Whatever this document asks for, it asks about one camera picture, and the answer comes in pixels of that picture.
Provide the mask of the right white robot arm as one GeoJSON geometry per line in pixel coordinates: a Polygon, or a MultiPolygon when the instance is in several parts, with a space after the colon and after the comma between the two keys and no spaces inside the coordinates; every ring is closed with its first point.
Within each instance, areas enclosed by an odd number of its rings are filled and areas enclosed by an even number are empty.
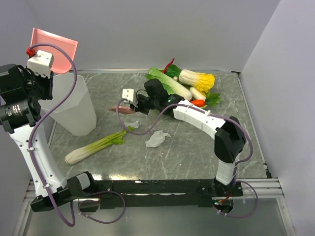
{"type": "Polygon", "coordinates": [[[239,127],[238,119],[228,120],[212,116],[194,106],[178,94],[168,94],[158,79],[151,79],[144,84],[147,95],[138,94],[133,89],[124,89],[122,98],[130,104],[135,112],[148,114],[150,110],[158,110],[174,119],[184,121],[208,134],[214,140],[214,153],[219,159],[215,177],[215,190],[226,196],[232,190],[235,167],[246,144],[244,132],[239,127]]]}

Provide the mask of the pink plastic dustpan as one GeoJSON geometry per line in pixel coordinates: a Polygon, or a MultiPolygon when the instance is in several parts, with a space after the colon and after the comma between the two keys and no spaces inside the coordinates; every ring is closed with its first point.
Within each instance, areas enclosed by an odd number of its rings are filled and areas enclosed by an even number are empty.
{"type": "MultiPolygon", "coordinates": [[[[67,55],[74,61],[78,42],[57,34],[53,34],[38,28],[33,28],[31,44],[49,43],[53,44],[67,53],[67,55]]],[[[49,46],[39,46],[35,48],[35,51],[42,50],[51,53],[54,57],[54,62],[52,65],[52,71],[57,74],[64,74],[72,69],[72,65],[69,60],[57,49],[49,46]]]]}

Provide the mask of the pink hand brush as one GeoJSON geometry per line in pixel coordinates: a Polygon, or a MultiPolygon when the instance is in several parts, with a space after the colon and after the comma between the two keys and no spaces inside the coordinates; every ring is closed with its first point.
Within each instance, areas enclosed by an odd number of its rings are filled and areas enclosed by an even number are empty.
{"type": "Polygon", "coordinates": [[[115,112],[118,114],[131,115],[134,114],[134,110],[126,106],[114,106],[107,109],[108,111],[115,112]]]}

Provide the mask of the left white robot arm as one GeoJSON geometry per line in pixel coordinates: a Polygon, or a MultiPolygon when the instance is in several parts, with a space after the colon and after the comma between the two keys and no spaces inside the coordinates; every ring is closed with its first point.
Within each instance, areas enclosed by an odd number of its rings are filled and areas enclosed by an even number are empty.
{"type": "Polygon", "coordinates": [[[53,76],[35,75],[21,65],[0,68],[0,124],[20,149],[35,185],[34,212],[49,211],[79,197],[93,197],[97,185],[89,172],[66,179],[49,149],[40,123],[40,100],[51,100],[53,76]]]}

